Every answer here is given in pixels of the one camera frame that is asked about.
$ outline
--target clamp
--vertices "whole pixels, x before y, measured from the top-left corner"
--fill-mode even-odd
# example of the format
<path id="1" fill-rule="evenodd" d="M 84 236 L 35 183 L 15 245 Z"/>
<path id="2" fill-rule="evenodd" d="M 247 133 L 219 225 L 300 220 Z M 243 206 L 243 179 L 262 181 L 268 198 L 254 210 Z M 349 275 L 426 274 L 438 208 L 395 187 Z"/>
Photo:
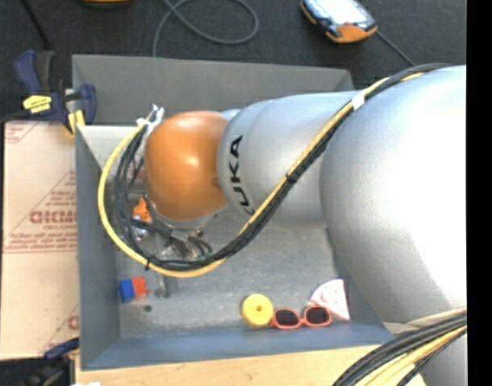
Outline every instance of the clamp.
<path id="1" fill-rule="evenodd" d="M 29 97 L 23 102 L 20 117 L 35 121 L 58 121 L 74 133 L 76 124 L 91 124 L 96 116 L 96 89 L 82 84 L 73 93 L 54 92 L 49 85 L 51 59 L 54 51 L 25 51 L 14 61 L 18 80 L 25 86 Z M 66 104 L 80 101 L 80 107 L 70 111 Z"/>

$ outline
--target cable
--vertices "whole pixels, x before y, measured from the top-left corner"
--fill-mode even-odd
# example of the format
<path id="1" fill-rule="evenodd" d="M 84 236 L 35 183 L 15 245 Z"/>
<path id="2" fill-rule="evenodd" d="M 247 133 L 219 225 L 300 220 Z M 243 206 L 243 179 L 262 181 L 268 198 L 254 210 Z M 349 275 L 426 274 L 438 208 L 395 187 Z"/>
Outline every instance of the cable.
<path id="1" fill-rule="evenodd" d="M 160 23 L 158 24 L 157 30 L 155 31 L 155 36 L 154 36 L 154 42 L 153 42 L 153 48 L 152 48 L 152 56 L 156 57 L 157 56 L 157 45 L 158 45 L 158 37 L 160 35 L 160 32 L 162 28 L 164 27 L 164 24 L 166 23 L 167 19 L 171 16 L 171 14 L 174 14 L 178 19 L 187 27 L 189 30 L 194 32 L 196 35 L 203 37 L 206 40 L 212 41 L 213 43 L 218 43 L 218 44 L 225 44 L 225 45 L 237 45 L 237 44 L 242 44 L 246 43 L 249 40 L 251 40 L 256 33 L 258 32 L 259 29 L 259 19 L 254 11 L 253 8 L 250 7 L 249 4 L 244 2 L 243 0 L 231 0 L 233 2 L 238 3 L 240 6 L 242 6 L 251 16 L 253 19 L 253 28 L 250 31 L 249 34 L 247 34 L 243 38 L 239 39 L 221 39 L 220 37 L 215 37 L 213 35 L 209 35 L 208 33 L 200 30 L 198 27 L 194 26 L 191 22 L 189 22 L 186 18 L 184 18 L 179 11 L 177 10 L 180 6 L 188 3 L 188 2 L 193 2 L 194 0 L 180 0 L 179 2 L 175 4 L 171 4 L 169 0 L 162 0 L 162 2 L 168 7 L 169 11 L 164 15 Z"/>
<path id="2" fill-rule="evenodd" d="M 35 29 L 37 30 L 37 33 L 39 33 L 39 36 L 43 41 L 44 50 L 51 50 L 53 48 L 53 44 L 51 44 L 49 38 L 46 36 L 46 33 L 44 32 L 39 19 L 35 15 L 34 11 L 31 9 L 30 3 L 28 2 L 28 0 L 21 0 L 21 3 L 24 5 L 24 8 L 31 19 L 31 22 L 33 23 Z"/>
<path id="3" fill-rule="evenodd" d="M 429 345 L 440 336 L 448 333 L 452 334 L 454 331 L 457 331 L 459 328 L 464 326 L 467 326 L 467 309 L 452 318 L 447 318 L 441 322 L 434 323 L 430 326 L 426 326 L 415 331 L 409 331 L 408 333 L 385 343 L 381 347 L 378 347 L 374 351 L 365 355 L 362 359 L 359 359 L 350 368 L 345 370 L 333 386 L 354 386 L 359 381 L 365 379 L 371 373 L 381 368 L 383 365 L 390 363 L 394 359 L 404 356 L 407 353 L 413 353 L 420 350 L 419 355 L 412 355 L 411 363 L 417 363 L 416 370 L 411 372 L 413 373 L 412 376 L 414 376 L 423 367 L 424 363 L 426 363 L 424 359 L 428 358 L 428 354 L 438 352 L 439 349 L 441 349 L 440 347 L 425 349 L 420 348 L 425 345 Z M 439 346 L 447 346 L 446 343 L 451 343 L 454 339 L 457 339 L 457 336 L 445 338 L 445 341 L 441 342 Z M 408 365 L 409 363 L 404 366 L 402 363 L 399 363 L 398 367 L 401 370 Z"/>
<path id="4" fill-rule="evenodd" d="M 403 80 L 419 76 L 424 72 L 429 72 L 444 66 L 444 64 L 425 64 L 422 66 L 403 70 L 402 72 L 397 73 L 394 76 L 380 80 L 369 88 L 366 88 L 365 90 L 360 92 L 354 100 L 356 100 L 358 97 L 362 97 L 363 102 L 367 101 L 379 92 L 382 92 L 383 90 L 390 88 L 391 86 L 398 84 Z M 123 237 L 127 241 L 123 241 L 116 234 L 106 215 L 105 184 L 109 176 L 110 168 L 117 160 L 119 154 L 121 152 L 124 152 L 124 157 L 121 158 L 117 172 L 117 177 L 119 177 L 119 179 L 116 179 L 115 184 L 116 188 L 126 190 L 128 188 L 125 188 L 126 174 L 129 172 L 129 165 L 132 162 L 135 150 L 137 150 L 140 144 L 141 136 L 146 131 L 146 124 L 152 120 L 152 115 L 150 115 L 148 119 L 146 119 L 146 121 L 141 122 L 132 133 L 130 133 L 120 142 L 118 147 L 111 153 L 108 161 L 105 164 L 98 187 L 98 207 L 100 210 L 100 216 L 102 218 L 102 224 L 119 248 L 121 248 L 125 253 L 129 254 L 133 259 L 139 261 L 143 265 L 157 270 L 159 273 L 164 273 L 168 276 L 175 277 L 193 277 L 209 272 L 221 263 L 223 263 L 228 257 L 239 252 L 252 239 L 256 237 L 256 235 L 267 224 L 271 216 L 281 204 L 283 198 L 287 196 L 287 194 L 300 178 L 300 176 L 326 149 L 329 140 L 331 139 L 337 128 L 354 111 L 355 107 L 353 100 L 348 101 L 337 113 L 334 114 L 334 116 L 328 121 L 325 127 L 323 127 L 323 129 L 315 136 L 313 141 L 305 148 L 297 161 L 289 168 L 286 176 L 284 176 L 284 178 L 274 187 L 273 192 L 259 206 L 253 216 L 241 228 L 236 237 L 231 242 L 226 244 L 223 248 L 221 248 L 218 252 L 209 253 L 204 258 L 195 261 L 178 259 L 160 260 L 157 257 L 151 256 L 139 243 L 133 229 L 133 222 L 129 219 L 129 215 L 128 213 L 126 213 L 126 210 L 124 210 L 123 207 L 120 207 L 118 210 L 117 221 L 118 223 L 120 223 Z M 118 204 L 120 204 L 119 202 L 122 202 L 124 199 L 123 194 L 121 194 L 119 191 L 115 192 L 117 193 L 116 201 L 118 202 Z M 167 232 L 169 236 L 170 230 L 167 229 L 165 230 L 165 232 Z"/>
<path id="5" fill-rule="evenodd" d="M 402 359 L 397 360 L 394 364 L 389 366 L 381 373 L 379 373 L 374 379 L 370 380 L 366 386 L 377 386 L 385 385 L 387 382 L 404 370 L 407 366 L 427 358 L 433 355 L 434 352 L 438 351 L 445 345 L 448 345 L 452 340 L 458 339 L 459 336 L 464 335 L 467 332 L 467 326 L 460 327 L 453 331 L 442 335 L 441 337 L 434 339 L 433 341 L 426 343 L 424 346 L 419 347 L 412 353 L 409 353 Z"/>

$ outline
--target sunglasses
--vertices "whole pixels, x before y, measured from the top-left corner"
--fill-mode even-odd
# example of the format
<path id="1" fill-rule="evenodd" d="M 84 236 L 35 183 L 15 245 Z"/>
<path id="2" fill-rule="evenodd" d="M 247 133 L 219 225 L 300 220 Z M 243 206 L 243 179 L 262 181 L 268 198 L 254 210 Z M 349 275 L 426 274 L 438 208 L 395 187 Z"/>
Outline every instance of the sunglasses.
<path id="1" fill-rule="evenodd" d="M 271 318 L 271 327 L 278 329 L 297 329 L 301 325 L 323 327 L 332 323 L 332 315 L 320 306 L 311 306 L 303 310 L 303 317 L 293 309 L 276 309 Z"/>

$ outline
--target cardboard box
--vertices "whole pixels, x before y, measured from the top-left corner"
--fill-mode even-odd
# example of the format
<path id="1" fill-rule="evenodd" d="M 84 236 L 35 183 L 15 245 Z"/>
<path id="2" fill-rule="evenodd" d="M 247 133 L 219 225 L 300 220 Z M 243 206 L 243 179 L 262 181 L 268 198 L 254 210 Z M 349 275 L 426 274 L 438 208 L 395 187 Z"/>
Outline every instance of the cardboard box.
<path id="1" fill-rule="evenodd" d="M 7 123 L 0 359 L 40 357 L 79 333 L 74 137 Z"/>

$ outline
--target yellow object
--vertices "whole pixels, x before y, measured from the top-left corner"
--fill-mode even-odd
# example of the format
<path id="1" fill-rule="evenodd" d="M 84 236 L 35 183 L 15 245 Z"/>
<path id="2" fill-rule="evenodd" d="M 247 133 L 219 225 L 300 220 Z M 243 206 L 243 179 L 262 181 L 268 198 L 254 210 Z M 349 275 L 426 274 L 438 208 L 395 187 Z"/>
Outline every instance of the yellow object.
<path id="1" fill-rule="evenodd" d="M 250 294 L 244 299 L 240 313 L 246 322 L 254 327 L 262 327 L 271 321 L 273 304 L 263 294 Z"/>
<path id="2" fill-rule="evenodd" d="M 69 113 L 68 120 L 72 133 L 75 133 L 75 128 L 78 125 L 85 126 L 84 113 L 81 110 L 76 110 L 74 113 Z"/>
<path id="3" fill-rule="evenodd" d="M 34 94 L 28 97 L 24 102 L 23 106 L 25 109 L 30 110 L 32 113 L 43 112 L 50 108 L 51 97 L 49 96 L 39 96 Z"/>

